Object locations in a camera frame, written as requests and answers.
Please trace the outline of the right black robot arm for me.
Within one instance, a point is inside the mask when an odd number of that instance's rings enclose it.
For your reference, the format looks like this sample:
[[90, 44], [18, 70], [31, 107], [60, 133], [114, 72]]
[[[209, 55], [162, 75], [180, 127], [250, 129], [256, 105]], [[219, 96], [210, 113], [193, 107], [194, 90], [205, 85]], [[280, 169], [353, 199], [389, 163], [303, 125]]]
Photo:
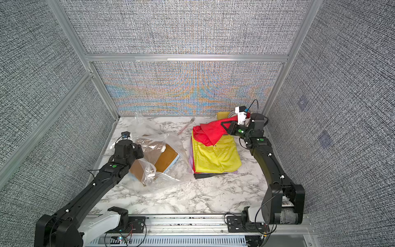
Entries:
[[301, 224], [304, 213], [305, 190], [295, 184], [283, 170], [269, 139], [264, 136], [268, 118], [252, 113], [247, 126], [236, 120], [224, 120], [221, 126], [227, 134], [244, 141], [254, 159], [258, 162], [267, 182], [267, 191], [260, 206], [246, 207], [241, 220], [246, 224]]

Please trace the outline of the light blue trousers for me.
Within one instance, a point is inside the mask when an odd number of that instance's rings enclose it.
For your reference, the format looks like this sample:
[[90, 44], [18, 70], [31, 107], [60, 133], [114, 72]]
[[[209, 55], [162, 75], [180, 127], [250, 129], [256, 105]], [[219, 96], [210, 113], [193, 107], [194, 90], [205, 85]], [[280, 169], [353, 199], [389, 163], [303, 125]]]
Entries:
[[179, 157], [177, 153], [171, 156], [162, 153], [153, 163], [145, 158], [138, 159], [132, 164], [129, 173], [144, 185], [149, 185], [159, 177], [159, 173], [166, 174]]

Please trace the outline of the red textured garment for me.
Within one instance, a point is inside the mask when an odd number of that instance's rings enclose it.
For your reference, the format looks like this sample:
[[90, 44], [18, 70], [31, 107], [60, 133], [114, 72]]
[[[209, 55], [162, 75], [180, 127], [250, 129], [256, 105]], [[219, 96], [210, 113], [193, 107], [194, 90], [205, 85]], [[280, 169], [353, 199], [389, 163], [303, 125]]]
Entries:
[[228, 128], [231, 121], [238, 121], [238, 117], [220, 119], [210, 123], [203, 123], [193, 127], [193, 139], [205, 146], [214, 146], [222, 138], [227, 135], [227, 131], [221, 125], [222, 123]]

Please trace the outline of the black trousers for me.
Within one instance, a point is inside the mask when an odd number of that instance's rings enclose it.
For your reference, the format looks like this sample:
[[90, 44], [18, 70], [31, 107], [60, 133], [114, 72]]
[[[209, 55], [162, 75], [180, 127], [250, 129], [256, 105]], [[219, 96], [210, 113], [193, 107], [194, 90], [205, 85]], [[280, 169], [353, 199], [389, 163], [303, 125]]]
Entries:
[[222, 176], [222, 175], [226, 175], [226, 173], [224, 173], [224, 174], [207, 174], [207, 173], [194, 174], [194, 177], [195, 177], [195, 179], [205, 179], [205, 178], [212, 178], [212, 177]]

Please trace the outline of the mustard brown trousers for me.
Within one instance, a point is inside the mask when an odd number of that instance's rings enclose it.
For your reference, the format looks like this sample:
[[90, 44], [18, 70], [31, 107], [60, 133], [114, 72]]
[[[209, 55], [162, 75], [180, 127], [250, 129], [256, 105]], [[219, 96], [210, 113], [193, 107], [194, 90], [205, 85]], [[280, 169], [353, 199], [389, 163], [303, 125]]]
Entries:
[[177, 153], [170, 145], [168, 145], [164, 142], [157, 142], [157, 141], [148, 140], [148, 139], [137, 139], [136, 143], [140, 144], [143, 149], [143, 153], [144, 153], [143, 158], [148, 159], [152, 163], [162, 153], [164, 153], [165, 155], [168, 155], [168, 156], [171, 156], [171, 155]]

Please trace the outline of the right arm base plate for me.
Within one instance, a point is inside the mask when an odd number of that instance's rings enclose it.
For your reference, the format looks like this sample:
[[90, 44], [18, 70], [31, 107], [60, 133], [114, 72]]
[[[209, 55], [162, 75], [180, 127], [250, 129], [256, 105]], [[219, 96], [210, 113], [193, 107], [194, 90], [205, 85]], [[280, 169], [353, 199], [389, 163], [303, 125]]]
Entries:
[[252, 223], [242, 216], [234, 214], [224, 215], [224, 222], [230, 233], [266, 233], [269, 228], [264, 223]]

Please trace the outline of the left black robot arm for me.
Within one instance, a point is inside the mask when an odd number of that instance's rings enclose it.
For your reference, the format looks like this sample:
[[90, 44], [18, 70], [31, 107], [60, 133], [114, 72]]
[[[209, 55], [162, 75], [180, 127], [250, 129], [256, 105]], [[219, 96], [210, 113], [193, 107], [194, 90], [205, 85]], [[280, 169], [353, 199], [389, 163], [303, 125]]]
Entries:
[[43, 215], [36, 223], [35, 247], [83, 247], [90, 237], [81, 225], [102, 197], [129, 173], [135, 160], [143, 158], [140, 144], [123, 139], [115, 144], [115, 152], [93, 181], [76, 197], [52, 215]]

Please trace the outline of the purple garment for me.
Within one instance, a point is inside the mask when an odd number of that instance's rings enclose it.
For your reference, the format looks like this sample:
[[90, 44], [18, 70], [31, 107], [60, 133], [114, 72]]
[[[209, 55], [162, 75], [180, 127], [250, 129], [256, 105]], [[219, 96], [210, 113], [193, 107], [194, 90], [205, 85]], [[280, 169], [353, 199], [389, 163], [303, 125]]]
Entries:
[[189, 164], [190, 164], [192, 171], [195, 172], [193, 148], [192, 147], [189, 150]]

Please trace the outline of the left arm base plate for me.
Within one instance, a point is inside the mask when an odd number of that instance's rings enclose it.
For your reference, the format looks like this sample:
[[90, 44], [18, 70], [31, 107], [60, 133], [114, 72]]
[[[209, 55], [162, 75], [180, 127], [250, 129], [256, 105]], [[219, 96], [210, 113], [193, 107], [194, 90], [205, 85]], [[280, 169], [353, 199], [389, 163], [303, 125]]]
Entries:
[[145, 232], [145, 223], [146, 223], [146, 217], [141, 217], [141, 216], [129, 216], [129, 222], [128, 223], [123, 223], [123, 220], [121, 220], [121, 223], [119, 224], [118, 227], [115, 229], [107, 231], [107, 233], [122, 233], [123, 235], [126, 235], [130, 232], [132, 234], [134, 233], [144, 233]]

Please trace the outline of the yellow-green shorts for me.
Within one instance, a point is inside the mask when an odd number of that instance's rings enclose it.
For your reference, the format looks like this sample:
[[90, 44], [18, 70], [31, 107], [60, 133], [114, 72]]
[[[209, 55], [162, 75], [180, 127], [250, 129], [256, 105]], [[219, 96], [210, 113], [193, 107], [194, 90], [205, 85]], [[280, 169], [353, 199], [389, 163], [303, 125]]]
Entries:
[[237, 145], [232, 136], [224, 135], [213, 146], [205, 146], [191, 138], [192, 169], [197, 174], [234, 173], [242, 166]]

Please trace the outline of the clear plastic vacuum bag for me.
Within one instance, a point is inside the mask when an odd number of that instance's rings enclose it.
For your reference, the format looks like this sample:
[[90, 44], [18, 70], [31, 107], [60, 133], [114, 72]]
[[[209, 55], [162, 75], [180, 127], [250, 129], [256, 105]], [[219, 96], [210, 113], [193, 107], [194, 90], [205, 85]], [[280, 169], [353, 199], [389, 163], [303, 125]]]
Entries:
[[193, 181], [185, 137], [191, 122], [189, 117], [140, 114], [121, 118], [119, 130], [130, 133], [131, 140], [141, 145], [144, 157], [133, 163], [120, 186], [143, 194]]

